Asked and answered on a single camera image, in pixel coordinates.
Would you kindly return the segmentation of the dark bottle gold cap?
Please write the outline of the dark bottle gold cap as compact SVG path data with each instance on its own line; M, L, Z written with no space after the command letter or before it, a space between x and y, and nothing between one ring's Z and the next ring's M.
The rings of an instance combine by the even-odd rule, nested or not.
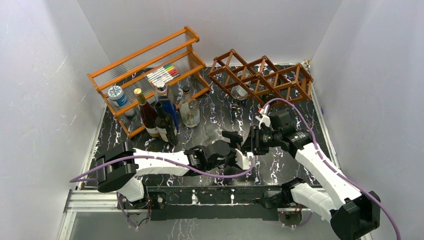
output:
M133 93L138 101L140 115L141 115L142 123L145 127L145 130L148 132L148 134L151 137L154 137L154 138L160 137L160 133L157 129L157 125L155 122L158 116L157 112L151 106L151 104L146 100L141 88L135 88Z

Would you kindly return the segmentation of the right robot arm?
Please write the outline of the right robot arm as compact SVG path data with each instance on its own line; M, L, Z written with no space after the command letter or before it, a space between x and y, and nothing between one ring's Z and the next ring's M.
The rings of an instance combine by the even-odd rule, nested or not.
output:
M279 193L263 195L263 205L274 202L288 207L297 204L311 209L330 223L341 240L357 240L380 227L380 198L373 191L363 193L343 179L342 172L322 153L308 130L297 130L286 111L269 114L260 109L259 125L250 129L245 148L253 155L264 155L270 148L279 147L290 154L317 178L324 188L321 193L301 178L281 185Z

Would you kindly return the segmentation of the blue square bottle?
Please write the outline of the blue square bottle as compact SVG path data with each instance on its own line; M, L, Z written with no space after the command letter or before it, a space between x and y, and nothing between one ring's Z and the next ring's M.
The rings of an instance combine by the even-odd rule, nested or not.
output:
M174 99L174 95L172 90L168 87L168 85L163 81L159 80L155 85L155 98L156 101L161 103L164 110L171 114L176 131L179 131L179 118L177 111L177 104Z

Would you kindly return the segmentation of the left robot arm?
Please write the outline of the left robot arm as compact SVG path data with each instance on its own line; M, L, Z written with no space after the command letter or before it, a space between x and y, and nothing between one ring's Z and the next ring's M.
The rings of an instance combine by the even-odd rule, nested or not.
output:
M256 158L252 152L243 153L239 144L216 140L209 145L196 145L178 152L154 152L123 142L100 154L95 160L97 190L117 192L137 208L149 203L146 187L137 180L144 175L174 175L180 177L209 176L210 170L221 165L250 172Z

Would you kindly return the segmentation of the clear glass bottle white label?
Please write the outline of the clear glass bottle white label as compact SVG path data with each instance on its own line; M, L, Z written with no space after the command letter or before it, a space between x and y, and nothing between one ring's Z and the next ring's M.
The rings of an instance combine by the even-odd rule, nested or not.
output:
M179 101L179 110L183 124L188 128L196 127L200 122L200 104L192 96L188 85L182 87L182 98Z

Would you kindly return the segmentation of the clear bottle black cap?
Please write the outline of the clear bottle black cap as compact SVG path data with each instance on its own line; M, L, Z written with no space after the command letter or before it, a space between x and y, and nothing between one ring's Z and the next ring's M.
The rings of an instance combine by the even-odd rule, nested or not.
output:
M236 85L230 89L232 97L231 109L237 110L241 107L242 101L247 99L248 92L240 85Z

